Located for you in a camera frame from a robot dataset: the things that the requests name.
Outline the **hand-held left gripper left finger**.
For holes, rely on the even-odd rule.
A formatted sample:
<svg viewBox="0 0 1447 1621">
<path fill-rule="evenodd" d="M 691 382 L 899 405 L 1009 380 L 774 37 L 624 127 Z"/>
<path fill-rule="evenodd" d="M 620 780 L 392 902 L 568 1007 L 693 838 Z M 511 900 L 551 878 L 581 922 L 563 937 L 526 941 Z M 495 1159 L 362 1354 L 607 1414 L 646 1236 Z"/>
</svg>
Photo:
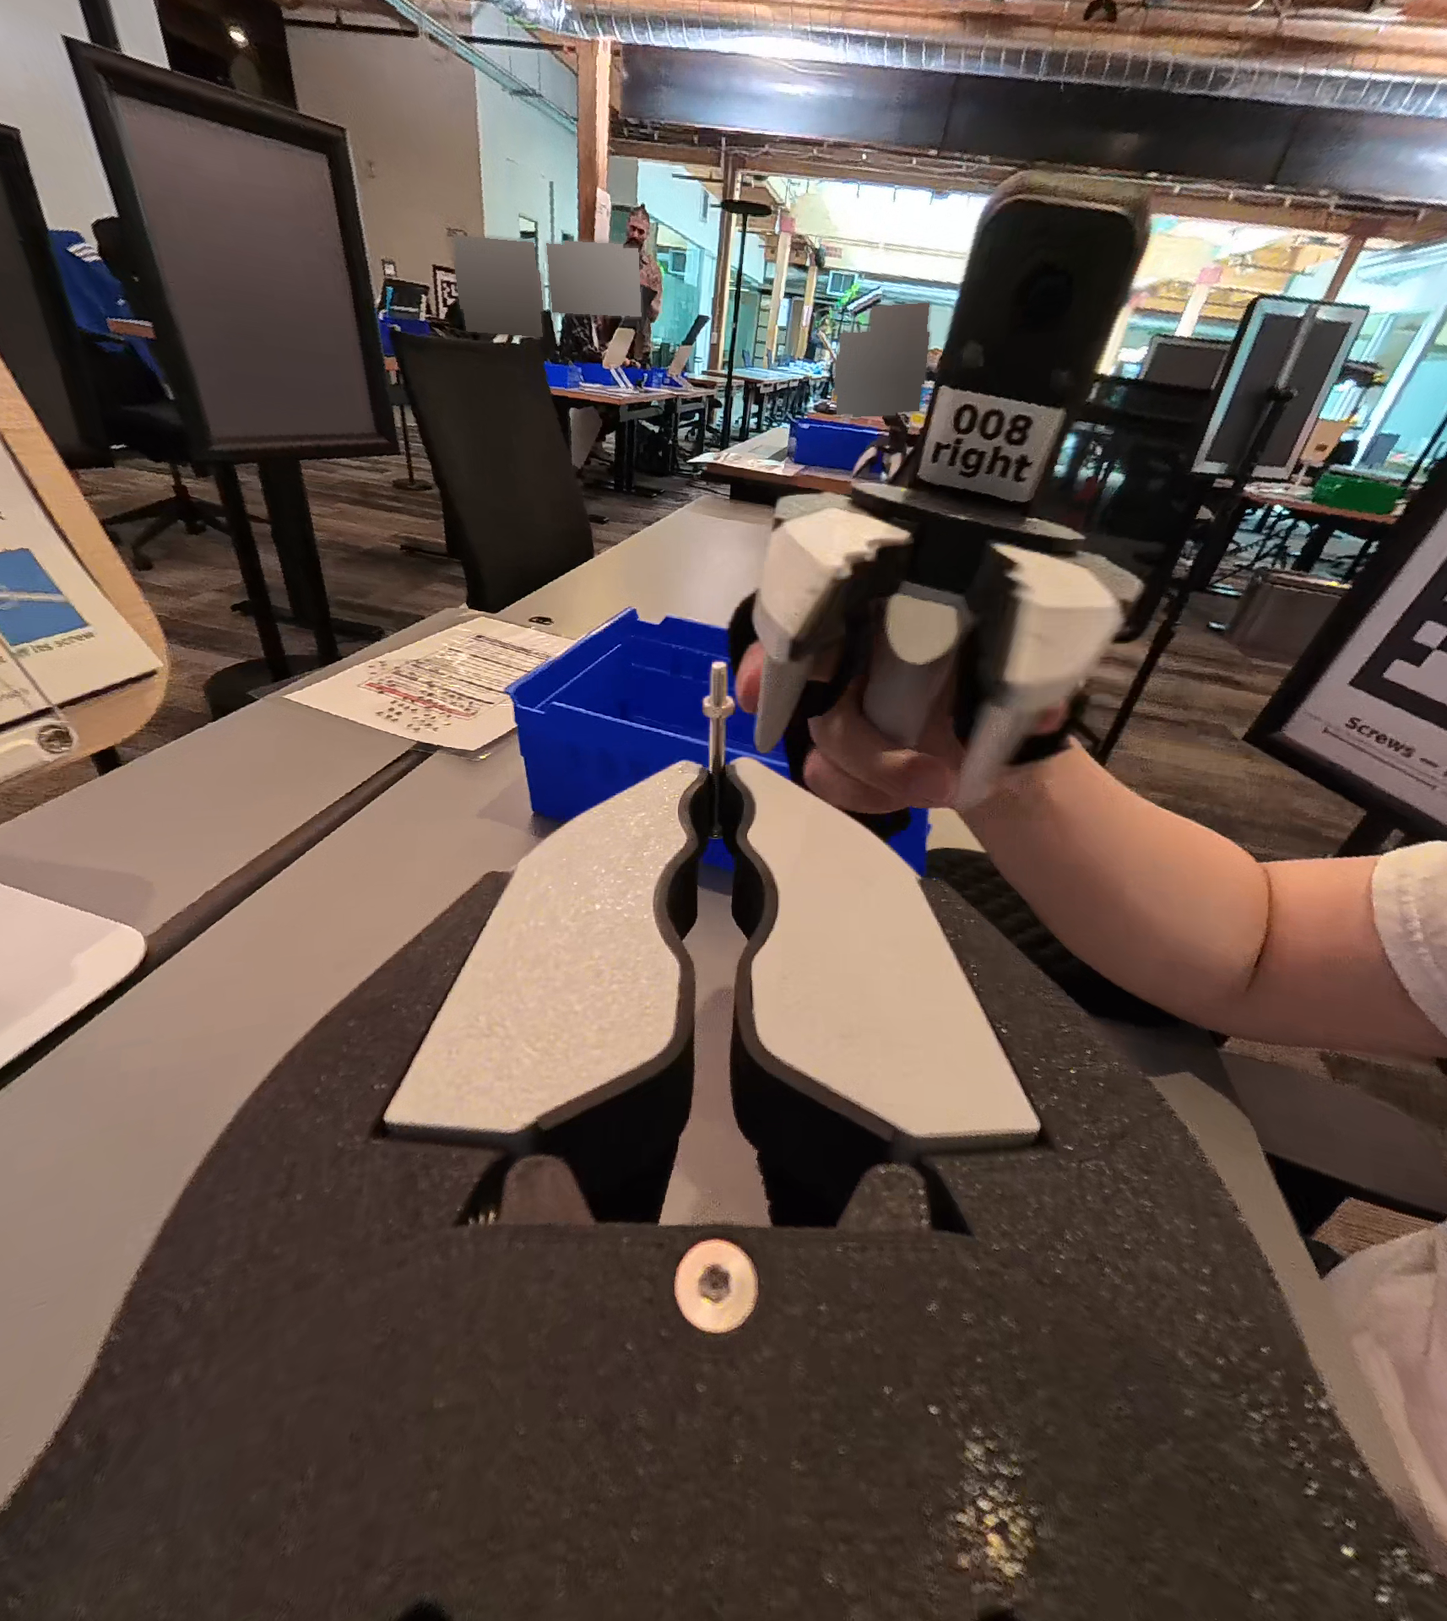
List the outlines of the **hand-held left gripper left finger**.
<svg viewBox="0 0 1447 1621">
<path fill-rule="evenodd" d="M 654 1224 L 695 1103 L 711 774 L 678 762 L 511 873 L 391 1098 L 392 1138 L 568 1165 L 598 1223 Z"/>
</svg>

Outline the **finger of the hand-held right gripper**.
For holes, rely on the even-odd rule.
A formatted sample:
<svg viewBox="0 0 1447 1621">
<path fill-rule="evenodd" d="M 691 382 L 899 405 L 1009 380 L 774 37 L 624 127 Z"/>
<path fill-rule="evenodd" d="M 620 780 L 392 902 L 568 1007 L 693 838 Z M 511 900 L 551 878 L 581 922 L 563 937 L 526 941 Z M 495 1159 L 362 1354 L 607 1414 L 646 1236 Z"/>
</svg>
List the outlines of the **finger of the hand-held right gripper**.
<svg viewBox="0 0 1447 1621">
<path fill-rule="evenodd" d="M 754 600 L 762 654 L 754 745 L 776 750 L 811 689 L 833 689 L 870 627 L 872 605 L 902 581 L 914 537 L 872 512 L 781 512 Z"/>
<path fill-rule="evenodd" d="M 1118 637 L 1127 573 L 1093 554 L 992 551 L 956 679 L 958 804 L 985 801 L 1039 720 L 1071 701 Z"/>
</svg>

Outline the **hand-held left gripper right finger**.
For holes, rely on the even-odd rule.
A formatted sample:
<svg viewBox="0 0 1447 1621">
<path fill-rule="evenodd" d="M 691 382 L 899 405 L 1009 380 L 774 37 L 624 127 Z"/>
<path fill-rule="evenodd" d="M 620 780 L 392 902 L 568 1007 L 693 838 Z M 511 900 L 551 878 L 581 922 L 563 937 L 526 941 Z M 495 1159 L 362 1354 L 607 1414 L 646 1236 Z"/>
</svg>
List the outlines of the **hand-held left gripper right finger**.
<svg viewBox="0 0 1447 1621">
<path fill-rule="evenodd" d="M 735 861 L 730 1094 L 774 1226 L 836 1226 L 884 1165 L 1039 1143 L 1042 1123 L 916 868 L 771 767 L 723 779 Z"/>
</svg>

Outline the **steel bolt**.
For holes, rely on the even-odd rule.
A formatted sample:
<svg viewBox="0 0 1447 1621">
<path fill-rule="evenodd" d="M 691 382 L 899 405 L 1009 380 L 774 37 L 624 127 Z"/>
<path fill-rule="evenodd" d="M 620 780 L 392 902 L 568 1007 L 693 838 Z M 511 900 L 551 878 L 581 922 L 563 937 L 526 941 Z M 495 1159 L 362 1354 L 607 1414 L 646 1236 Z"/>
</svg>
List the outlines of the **steel bolt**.
<svg viewBox="0 0 1447 1621">
<path fill-rule="evenodd" d="M 735 701 L 732 666 L 725 659 L 715 659 L 710 666 L 708 696 L 730 696 Z M 730 720 L 708 728 L 708 777 L 710 777 L 710 841 L 723 838 L 723 816 L 727 799 L 727 772 L 730 763 Z"/>
</svg>

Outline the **person's right forearm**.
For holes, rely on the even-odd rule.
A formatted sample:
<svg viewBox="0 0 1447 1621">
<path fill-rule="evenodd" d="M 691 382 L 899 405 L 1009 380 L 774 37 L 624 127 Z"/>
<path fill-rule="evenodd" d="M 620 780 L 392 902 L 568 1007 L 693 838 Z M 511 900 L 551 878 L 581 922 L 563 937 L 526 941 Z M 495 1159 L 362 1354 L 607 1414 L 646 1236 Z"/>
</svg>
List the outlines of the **person's right forearm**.
<svg viewBox="0 0 1447 1621">
<path fill-rule="evenodd" d="M 1335 1051 L 1429 1034 L 1383 949 L 1373 858 L 1260 861 L 1078 748 L 961 816 L 1073 956 L 1169 1015 Z"/>
</svg>

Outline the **person's right hand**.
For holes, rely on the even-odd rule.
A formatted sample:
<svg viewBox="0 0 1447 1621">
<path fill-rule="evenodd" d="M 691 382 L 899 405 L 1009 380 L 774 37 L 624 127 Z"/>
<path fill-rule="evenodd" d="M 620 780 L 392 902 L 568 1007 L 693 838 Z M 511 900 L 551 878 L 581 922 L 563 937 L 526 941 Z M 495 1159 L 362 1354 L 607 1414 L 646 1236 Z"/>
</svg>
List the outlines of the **person's right hand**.
<svg viewBox="0 0 1447 1621">
<path fill-rule="evenodd" d="M 853 681 L 831 708 L 809 720 L 803 780 L 821 801 L 855 814 L 951 809 L 983 843 L 1081 841 L 1117 814 L 1122 784 L 1066 733 L 1068 718 L 1066 704 L 1044 709 L 1031 740 L 1058 745 L 1058 752 L 1009 763 L 992 787 L 980 790 L 972 787 L 968 748 L 944 699 L 921 742 L 904 745 L 865 716 L 862 684 Z"/>
</svg>

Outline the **blue plastic bin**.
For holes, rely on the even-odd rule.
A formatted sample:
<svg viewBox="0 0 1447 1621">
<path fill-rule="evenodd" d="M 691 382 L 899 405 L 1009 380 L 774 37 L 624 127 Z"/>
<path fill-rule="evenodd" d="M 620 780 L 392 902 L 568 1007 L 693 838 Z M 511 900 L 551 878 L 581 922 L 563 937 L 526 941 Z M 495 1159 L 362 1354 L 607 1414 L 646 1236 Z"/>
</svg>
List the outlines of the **blue plastic bin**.
<svg viewBox="0 0 1447 1621">
<path fill-rule="evenodd" d="M 799 416 L 789 427 L 787 463 L 850 476 L 887 436 L 889 426 L 879 417 Z"/>
<path fill-rule="evenodd" d="M 706 763 L 705 699 L 728 632 L 627 610 L 514 682 L 533 812 L 563 824 L 678 762 Z"/>
</svg>

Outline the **black wrist rest pad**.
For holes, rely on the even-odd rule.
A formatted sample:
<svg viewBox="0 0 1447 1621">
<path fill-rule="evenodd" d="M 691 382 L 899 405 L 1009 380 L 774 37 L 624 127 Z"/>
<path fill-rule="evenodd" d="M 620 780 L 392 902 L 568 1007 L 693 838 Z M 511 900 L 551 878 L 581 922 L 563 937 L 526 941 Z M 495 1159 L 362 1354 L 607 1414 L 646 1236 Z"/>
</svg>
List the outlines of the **black wrist rest pad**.
<svg viewBox="0 0 1447 1621">
<path fill-rule="evenodd" d="M 1037 917 L 987 855 L 966 848 L 928 851 L 926 877 L 948 885 L 1073 1003 L 1091 1017 L 1135 1029 L 1174 1029 L 1181 1020 L 1083 963 Z"/>
</svg>

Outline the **grey waste bin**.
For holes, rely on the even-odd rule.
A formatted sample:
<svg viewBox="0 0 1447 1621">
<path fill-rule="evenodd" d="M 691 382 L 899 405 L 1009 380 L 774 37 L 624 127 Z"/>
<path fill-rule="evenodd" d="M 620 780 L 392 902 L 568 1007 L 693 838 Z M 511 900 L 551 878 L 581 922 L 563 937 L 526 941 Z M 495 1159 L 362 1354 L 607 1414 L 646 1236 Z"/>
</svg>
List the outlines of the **grey waste bin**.
<svg viewBox="0 0 1447 1621">
<path fill-rule="evenodd" d="M 1321 635 L 1350 586 L 1340 579 L 1297 571 L 1269 571 L 1252 578 L 1223 637 L 1243 657 L 1291 666 Z"/>
</svg>

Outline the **printed paper sheet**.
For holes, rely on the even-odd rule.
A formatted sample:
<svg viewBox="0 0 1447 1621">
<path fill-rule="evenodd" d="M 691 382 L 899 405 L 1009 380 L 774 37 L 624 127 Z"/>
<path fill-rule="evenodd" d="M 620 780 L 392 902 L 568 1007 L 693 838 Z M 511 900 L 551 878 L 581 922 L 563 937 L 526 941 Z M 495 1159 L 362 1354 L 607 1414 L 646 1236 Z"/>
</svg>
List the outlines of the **printed paper sheet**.
<svg viewBox="0 0 1447 1621">
<path fill-rule="evenodd" d="M 477 757 L 516 735 L 512 687 L 573 645 L 544 627 L 467 618 L 279 698 L 403 743 Z"/>
</svg>

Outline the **white sign in black frame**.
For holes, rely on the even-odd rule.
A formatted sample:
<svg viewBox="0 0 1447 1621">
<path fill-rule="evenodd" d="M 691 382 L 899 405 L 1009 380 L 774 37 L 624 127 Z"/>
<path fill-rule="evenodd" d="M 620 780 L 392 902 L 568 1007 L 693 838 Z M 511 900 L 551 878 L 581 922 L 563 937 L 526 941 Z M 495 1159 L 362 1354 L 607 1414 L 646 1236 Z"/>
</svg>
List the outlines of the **white sign in black frame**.
<svg viewBox="0 0 1447 1621">
<path fill-rule="evenodd" d="M 1348 855 L 1447 839 L 1447 454 L 1245 740 L 1362 811 Z"/>
</svg>

